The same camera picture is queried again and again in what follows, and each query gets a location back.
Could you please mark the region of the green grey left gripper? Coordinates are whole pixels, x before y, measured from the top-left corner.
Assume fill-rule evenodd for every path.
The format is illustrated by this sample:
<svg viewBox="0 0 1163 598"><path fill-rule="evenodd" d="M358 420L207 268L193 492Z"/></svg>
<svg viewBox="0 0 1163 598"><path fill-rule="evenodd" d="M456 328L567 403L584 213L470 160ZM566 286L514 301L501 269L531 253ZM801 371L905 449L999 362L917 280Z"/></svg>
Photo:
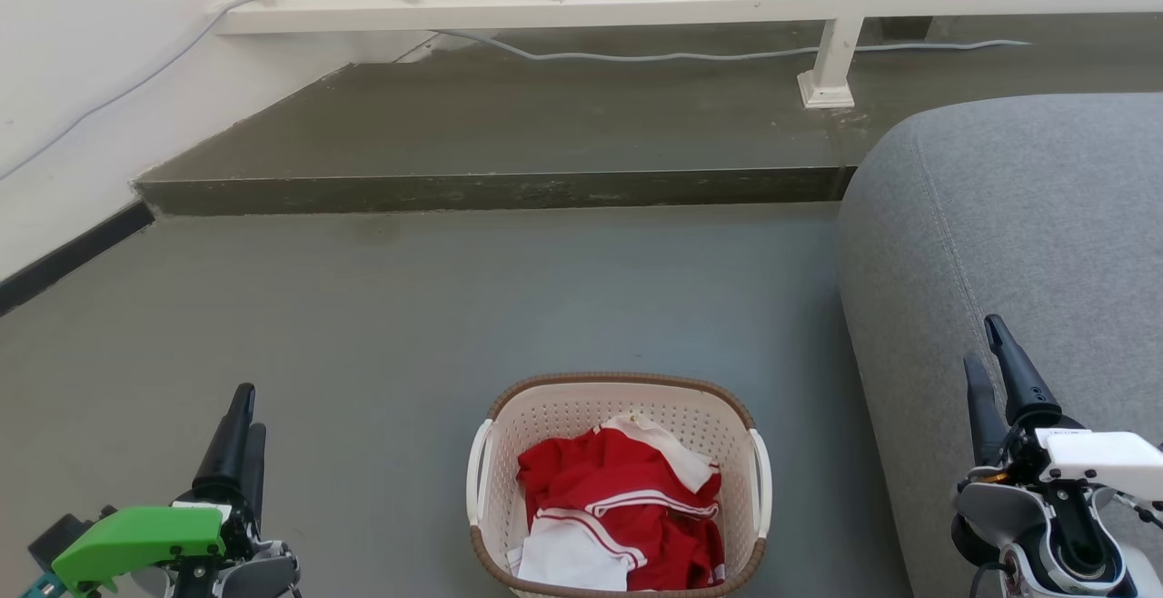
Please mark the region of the green grey left gripper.
<svg viewBox="0 0 1163 598"><path fill-rule="evenodd" d="M50 563L74 597L116 593L116 578L156 569L165 597L299 597L288 544L259 539L267 428L254 384L236 387L192 480L198 500L135 506L91 524ZM245 507L224 503L247 503Z"/></svg>

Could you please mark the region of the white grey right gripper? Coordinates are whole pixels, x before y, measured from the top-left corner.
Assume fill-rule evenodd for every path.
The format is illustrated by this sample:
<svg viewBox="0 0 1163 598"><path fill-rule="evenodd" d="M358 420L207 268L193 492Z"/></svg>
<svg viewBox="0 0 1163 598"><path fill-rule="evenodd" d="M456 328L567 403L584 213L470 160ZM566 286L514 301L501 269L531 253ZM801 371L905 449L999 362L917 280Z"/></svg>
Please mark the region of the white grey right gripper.
<svg viewBox="0 0 1163 598"><path fill-rule="evenodd" d="M1130 432L1055 427L1062 407L1029 354L1003 316L984 326L1008 425L989 370L968 354L975 465L954 491L951 540L975 568L970 590L994 572L1005 597L1158 597L1158 570L1103 515L1121 505L1160 527L1158 447Z"/></svg>

